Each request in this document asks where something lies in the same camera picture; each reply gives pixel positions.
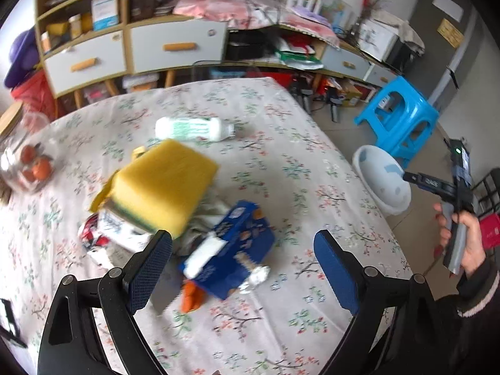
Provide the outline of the person's right hand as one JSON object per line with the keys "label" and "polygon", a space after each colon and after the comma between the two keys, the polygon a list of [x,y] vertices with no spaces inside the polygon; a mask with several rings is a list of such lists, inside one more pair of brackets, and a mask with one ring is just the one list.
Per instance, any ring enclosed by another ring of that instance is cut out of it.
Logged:
{"label": "person's right hand", "polygon": [[[440,245],[446,248],[452,237],[451,231],[447,229],[448,220],[443,214],[441,203],[435,203],[433,208],[437,212],[436,219],[440,226]],[[467,211],[461,211],[460,214],[454,213],[452,220],[467,227],[466,245],[463,251],[461,267],[466,277],[470,278],[486,260],[486,252],[482,245],[480,224],[477,217]]]}

